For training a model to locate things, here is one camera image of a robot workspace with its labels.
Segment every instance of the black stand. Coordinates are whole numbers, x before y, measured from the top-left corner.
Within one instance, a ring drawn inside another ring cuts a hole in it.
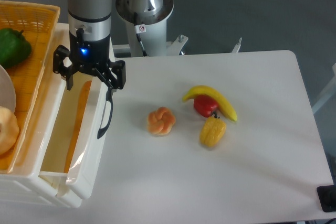
[[[317,193],[324,212],[336,211],[336,186],[319,186]]]

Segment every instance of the plastic food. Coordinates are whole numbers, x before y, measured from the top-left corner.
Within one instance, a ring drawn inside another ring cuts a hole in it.
[[[0,65],[10,68],[28,58],[31,45],[26,41],[22,31],[11,28],[0,30]]]
[[[15,144],[18,134],[16,116],[8,108],[0,106],[0,155]]]
[[[217,90],[205,85],[198,85],[192,87],[188,93],[182,98],[185,102],[189,99],[195,99],[197,96],[205,94],[215,99],[218,102],[219,111],[231,121],[237,121],[237,113],[229,101]]]
[[[170,132],[176,118],[170,109],[160,107],[147,116],[147,130],[154,135],[166,135]]]
[[[208,95],[201,94],[194,99],[194,108],[200,115],[208,118],[218,108],[218,102]]]
[[[214,147],[223,137],[226,124],[221,119],[210,116],[199,134],[201,144],[207,147]]]

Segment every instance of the orange basket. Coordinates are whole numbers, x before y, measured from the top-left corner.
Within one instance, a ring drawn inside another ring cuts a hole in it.
[[[24,141],[59,13],[60,8],[57,6],[0,1],[0,29],[9,27],[23,30],[23,35],[32,46],[32,52],[25,61],[6,69],[15,88],[14,114],[20,134],[15,145],[0,155],[0,173],[7,172],[12,166],[13,156],[18,154]]]

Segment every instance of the blue light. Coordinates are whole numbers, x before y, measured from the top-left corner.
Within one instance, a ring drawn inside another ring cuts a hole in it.
[[[82,52],[83,56],[87,56],[89,54],[89,50],[86,48],[81,48],[80,51]]]

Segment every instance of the banana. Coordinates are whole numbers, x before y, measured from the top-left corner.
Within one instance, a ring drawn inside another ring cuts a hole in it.
[[[194,86],[187,94],[182,98],[182,101],[185,102],[189,99],[195,99],[198,95],[205,94],[209,97],[215,99],[218,102],[219,111],[231,121],[237,121],[237,113],[229,101],[217,90],[205,85]]]

